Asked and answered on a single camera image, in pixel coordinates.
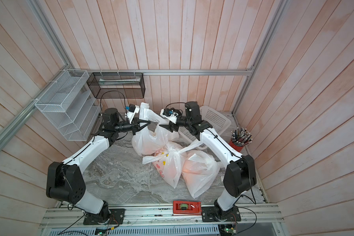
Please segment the white printed bag back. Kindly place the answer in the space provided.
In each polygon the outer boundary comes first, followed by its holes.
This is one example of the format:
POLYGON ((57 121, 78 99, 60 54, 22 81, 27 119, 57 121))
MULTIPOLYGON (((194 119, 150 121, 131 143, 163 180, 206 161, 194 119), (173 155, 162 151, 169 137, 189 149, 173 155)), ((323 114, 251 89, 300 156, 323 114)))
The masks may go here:
POLYGON ((133 148, 140 156, 151 155, 164 147, 169 141, 175 141, 179 138, 178 132, 170 132, 160 126, 160 124, 168 124, 169 122, 151 110, 148 103, 141 103, 139 119, 156 123, 154 131, 149 130, 147 126, 136 132, 132 137, 133 148))

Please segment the white printed bag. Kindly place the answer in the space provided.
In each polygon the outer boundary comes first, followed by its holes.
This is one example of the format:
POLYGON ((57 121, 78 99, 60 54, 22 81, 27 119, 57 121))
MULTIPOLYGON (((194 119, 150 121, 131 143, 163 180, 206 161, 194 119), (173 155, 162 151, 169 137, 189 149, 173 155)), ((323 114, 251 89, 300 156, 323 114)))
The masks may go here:
POLYGON ((154 131, 149 130, 147 126, 136 132, 132 137, 133 148, 140 156, 151 155, 164 147, 169 141, 175 141, 179 138, 178 132, 170 132, 160 126, 160 124, 168 124, 169 122, 151 110, 148 103, 141 103, 139 119, 156 123, 154 131))
POLYGON ((152 163, 164 181, 172 188, 176 188, 182 174, 183 165, 187 160, 187 152, 201 144, 201 141, 195 140, 189 146, 182 147, 175 142, 168 142, 153 155, 144 156, 142 163, 152 163))

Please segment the white plastic bag front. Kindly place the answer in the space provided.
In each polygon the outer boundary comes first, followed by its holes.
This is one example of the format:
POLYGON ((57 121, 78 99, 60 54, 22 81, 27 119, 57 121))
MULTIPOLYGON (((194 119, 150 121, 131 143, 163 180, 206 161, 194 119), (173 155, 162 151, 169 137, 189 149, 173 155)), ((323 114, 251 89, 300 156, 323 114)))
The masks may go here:
POLYGON ((206 192, 216 179, 219 170, 220 165, 212 155, 200 150, 188 151, 182 176, 191 197, 196 199, 206 192))

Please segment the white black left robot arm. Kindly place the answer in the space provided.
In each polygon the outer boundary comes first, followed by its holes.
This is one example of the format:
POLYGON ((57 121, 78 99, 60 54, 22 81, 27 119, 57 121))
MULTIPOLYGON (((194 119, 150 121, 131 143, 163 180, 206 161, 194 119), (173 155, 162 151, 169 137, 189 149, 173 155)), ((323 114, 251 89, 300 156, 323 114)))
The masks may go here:
POLYGON ((102 152, 119 139, 120 133, 132 132, 135 135, 150 124, 149 121, 135 118, 139 111, 139 106, 129 105, 124 119, 116 108, 107 109, 102 114, 98 131, 88 144, 64 161, 50 164, 46 196, 69 202, 87 214, 99 216, 102 221, 106 221, 110 215, 108 204, 86 190, 83 172, 102 152))

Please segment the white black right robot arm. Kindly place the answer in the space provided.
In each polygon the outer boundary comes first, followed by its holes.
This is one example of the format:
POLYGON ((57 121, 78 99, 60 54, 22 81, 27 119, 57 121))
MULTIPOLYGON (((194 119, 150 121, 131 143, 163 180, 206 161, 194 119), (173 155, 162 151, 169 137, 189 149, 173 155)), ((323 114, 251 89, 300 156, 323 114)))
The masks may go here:
POLYGON ((185 115, 175 108, 164 108, 160 116, 169 120, 162 127, 170 132, 178 131, 184 127, 197 138, 198 145, 204 144, 224 164, 224 191, 214 201, 214 206, 202 207, 202 220, 204 222, 241 221, 239 208, 236 202, 247 191, 257 184, 254 159, 250 155, 242 155, 226 143, 215 131, 213 126, 203 120, 200 106, 196 101, 185 105, 185 115))

